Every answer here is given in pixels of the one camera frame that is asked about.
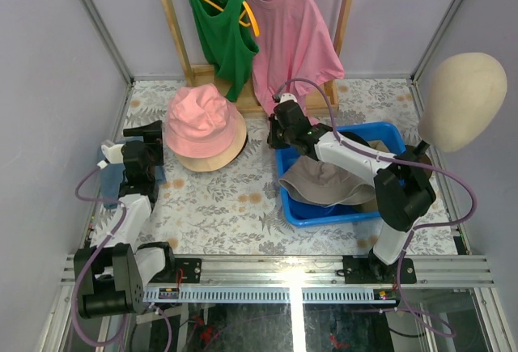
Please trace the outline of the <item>peach bucket hat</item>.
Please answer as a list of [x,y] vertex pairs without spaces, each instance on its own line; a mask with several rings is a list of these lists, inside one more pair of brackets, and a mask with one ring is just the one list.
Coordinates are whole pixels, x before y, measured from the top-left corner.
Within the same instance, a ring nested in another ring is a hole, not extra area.
[[246,122],[240,113],[237,114],[236,124],[236,133],[231,144],[217,155],[212,155],[208,158],[190,158],[175,153],[176,158],[185,168],[192,172],[214,172],[227,166],[234,161],[248,132]]

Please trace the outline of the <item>grey bucket hat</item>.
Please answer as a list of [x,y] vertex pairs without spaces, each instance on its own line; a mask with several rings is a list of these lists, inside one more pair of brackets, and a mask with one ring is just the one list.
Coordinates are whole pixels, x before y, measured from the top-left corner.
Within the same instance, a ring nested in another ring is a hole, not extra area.
[[293,200],[310,205],[360,206],[376,201],[374,188],[358,176],[307,156],[299,157],[279,184]]

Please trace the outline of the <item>black bucket hat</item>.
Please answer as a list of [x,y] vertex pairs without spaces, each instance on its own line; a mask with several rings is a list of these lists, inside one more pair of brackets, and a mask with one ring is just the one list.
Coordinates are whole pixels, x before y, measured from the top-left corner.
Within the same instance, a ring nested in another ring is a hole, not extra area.
[[248,144],[248,132],[246,134],[244,143],[243,143],[242,147],[240,148],[240,151],[236,154],[234,160],[237,159],[243,153],[243,151],[246,148],[247,144]]

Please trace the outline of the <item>pink bucket hat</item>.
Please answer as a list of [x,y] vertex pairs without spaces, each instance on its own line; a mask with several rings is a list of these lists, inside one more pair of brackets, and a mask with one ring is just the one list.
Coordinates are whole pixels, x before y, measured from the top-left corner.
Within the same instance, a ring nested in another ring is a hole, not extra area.
[[168,147],[187,158],[225,151],[238,130],[238,111],[212,83],[182,87],[169,100],[164,121]]

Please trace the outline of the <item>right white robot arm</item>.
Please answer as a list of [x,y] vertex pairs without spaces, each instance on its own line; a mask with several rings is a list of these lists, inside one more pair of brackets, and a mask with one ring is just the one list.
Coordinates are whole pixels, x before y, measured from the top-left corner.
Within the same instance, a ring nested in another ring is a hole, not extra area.
[[348,171],[374,189],[384,225],[366,268],[375,281],[390,281],[397,275],[410,229],[436,200],[418,156],[409,151],[401,155],[376,151],[340,134],[335,124],[312,125],[291,94],[275,101],[269,118],[270,147],[293,147],[302,156]]

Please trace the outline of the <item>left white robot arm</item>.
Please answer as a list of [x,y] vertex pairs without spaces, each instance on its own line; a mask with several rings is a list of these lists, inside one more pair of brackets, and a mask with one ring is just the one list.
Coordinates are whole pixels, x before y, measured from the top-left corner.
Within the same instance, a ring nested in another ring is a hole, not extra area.
[[83,319],[139,312],[146,285],[153,278],[170,282],[177,272],[168,243],[137,244],[165,180],[162,123],[124,129],[123,135],[123,142],[102,143],[93,171],[101,179],[97,201],[112,207],[113,216],[74,255],[76,311]]

